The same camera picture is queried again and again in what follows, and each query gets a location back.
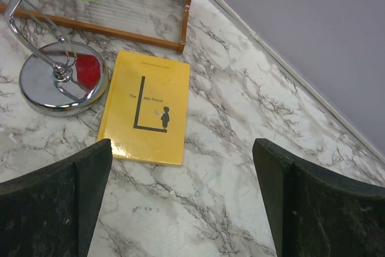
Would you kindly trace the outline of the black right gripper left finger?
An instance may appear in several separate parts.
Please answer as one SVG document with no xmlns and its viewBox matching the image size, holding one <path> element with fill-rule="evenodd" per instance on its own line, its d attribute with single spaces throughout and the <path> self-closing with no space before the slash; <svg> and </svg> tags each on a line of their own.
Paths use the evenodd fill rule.
<svg viewBox="0 0 385 257">
<path fill-rule="evenodd" d="M 87 256 L 111 166 L 103 139 L 1 183 L 1 256 Z"/>
</svg>

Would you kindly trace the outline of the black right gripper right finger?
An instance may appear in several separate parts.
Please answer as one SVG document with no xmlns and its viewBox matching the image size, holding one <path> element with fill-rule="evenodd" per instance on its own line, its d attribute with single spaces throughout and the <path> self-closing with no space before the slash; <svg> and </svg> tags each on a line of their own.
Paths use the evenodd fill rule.
<svg viewBox="0 0 385 257">
<path fill-rule="evenodd" d="M 265 138 L 253 161 L 277 256 L 384 256 L 384 188 Z"/>
</svg>

